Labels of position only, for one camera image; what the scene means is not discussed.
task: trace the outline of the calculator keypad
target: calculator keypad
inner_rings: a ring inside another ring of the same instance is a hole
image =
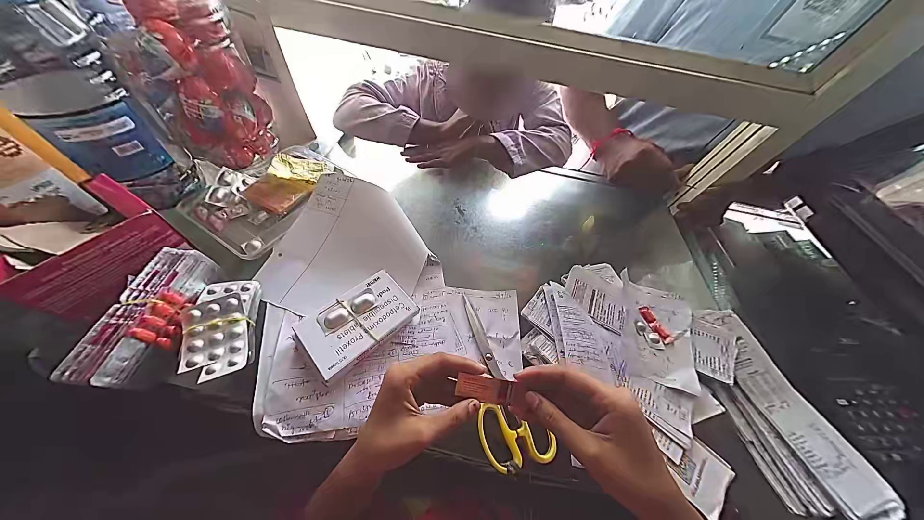
[[[835,408],[845,419],[842,432],[874,462],[921,464],[921,416],[896,387],[876,383],[857,383],[841,389]]]

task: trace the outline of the stack of receipts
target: stack of receipts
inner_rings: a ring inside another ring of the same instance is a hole
[[[475,306],[505,376],[522,370],[517,293],[445,287],[442,266],[388,192],[325,175],[306,206],[256,277],[267,302],[253,402],[258,433],[283,442],[349,439],[369,416],[391,364],[428,353],[480,362],[462,294]],[[315,320],[338,294],[381,269],[413,295],[420,312],[325,383],[293,327]]]
[[[892,487],[790,385],[738,316],[703,311],[698,319],[736,337],[735,385],[717,387],[716,396],[792,513],[905,518],[905,506]]]
[[[677,484],[707,518],[718,516],[734,473],[693,438],[690,425],[726,409],[792,513],[905,517],[894,490],[793,389],[735,313],[691,312],[676,295],[633,284],[606,265],[575,266],[563,281],[543,286],[523,309],[535,326],[524,338],[525,355],[630,388]],[[651,345],[636,333],[641,306],[674,335],[670,345]]]
[[[735,472],[693,437],[692,424],[724,411],[699,384],[698,371],[724,377],[734,353],[718,345],[702,345],[697,353],[703,341],[691,333],[689,306],[674,294],[632,283],[625,271],[619,276],[606,264],[574,266],[562,281],[564,287],[553,281],[540,287],[523,308],[535,327],[523,339],[524,355],[629,388],[678,486],[707,518],[718,518]],[[643,306],[673,333],[670,344],[653,348],[637,332]],[[734,344],[731,338],[726,347]]]

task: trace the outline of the scissor blade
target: scissor blade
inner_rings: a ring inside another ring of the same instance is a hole
[[[467,295],[462,295],[462,301],[465,302],[465,314],[468,318],[468,325],[471,327],[472,336],[475,337],[475,344],[478,345],[478,350],[481,351],[481,359],[483,359],[484,363],[488,366],[488,371],[491,372],[492,376],[503,379],[504,373],[501,372],[501,367],[497,364],[497,359],[494,357],[494,351],[491,350],[491,344],[488,342],[488,334],[484,331],[481,318],[478,317],[478,313],[475,312],[475,307],[471,304]]]

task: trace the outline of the yellow pole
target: yellow pole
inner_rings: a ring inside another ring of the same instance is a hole
[[[0,128],[6,130],[6,132],[16,138],[17,141],[32,150],[37,156],[41,157],[43,161],[77,184],[92,179],[82,167],[77,166],[74,161],[68,159],[66,155],[53,147],[39,132],[33,130],[32,127],[23,122],[22,119],[17,118],[12,112],[1,105]]]

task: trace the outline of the yellow scissors handle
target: yellow scissors handle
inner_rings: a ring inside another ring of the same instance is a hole
[[[494,458],[493,453],[491,453],[491,448],[488,447],[488,440],[484,436],[484,415],[489,411],[494,412],[494,415],[497,416],[497,422],[501,427],[501,435],[504,436],[507,449],[510,450],[510,454],[513,456],[513,460],[504,464],[498,463],[497,459]],[[529,430],[529,424],[527,424],[526,421],[521,421],[520,427],[516,430],[510,429],[510,426],[507,425],[504,409],[497,404],[486,402],[481,404],[481,408],[478,411],[478,437],[481,440],[481,447],[484,449],[484,454],[487,455],[491,466],[504,475],[515,473],[519,468],[523,467],[523,454],[519,446],[517,446],[518,437],[526,439],[529,457],[540,464],[550,463],[555,458],[555,452],[557,451],[555,435],[553,435],[551,431],[549,432],[549,450],[546,453],[539,453],[539,451],[536,450],[536,442],[532,438],[532,432]]]

